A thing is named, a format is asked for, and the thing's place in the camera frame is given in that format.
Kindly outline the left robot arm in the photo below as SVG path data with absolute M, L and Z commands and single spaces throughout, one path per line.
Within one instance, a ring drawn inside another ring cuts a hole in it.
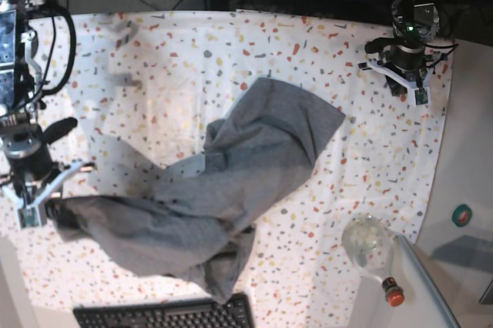
M 386 78 L 393 96 L 406 95 L 410 104 L 430 101 L 428 65 L 434 61 L 426 48 L 439 26 L 434 0 L 394 0 L 391 5 L 392 36 L 380 37 L 364 46 L 367 55 L 376 55 L 361 63 Z

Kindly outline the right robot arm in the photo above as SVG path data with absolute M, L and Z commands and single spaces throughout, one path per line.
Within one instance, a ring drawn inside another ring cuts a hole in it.
M 42 16 L 61 17 L 69 30 L 68 63 L 56 85 L 48 80 L 49 67 L 35 60 L 39 36 L 30 21 Z M 38 122 L 39 111 L 46 107 L 43 99 L 69 81 L 75 47 L 74 22 L 57 0 L 1 0 L 1 151 L 9 165 L 1 177 L 1 191 L 15 205 L 19 229 L 44 226 L 52 217 L 47 203 L 60 196 L 63 183 L 82 168 L 80 163 L 55 162 L 49 152 L 77 120 L 62 119 L 46 129 Z

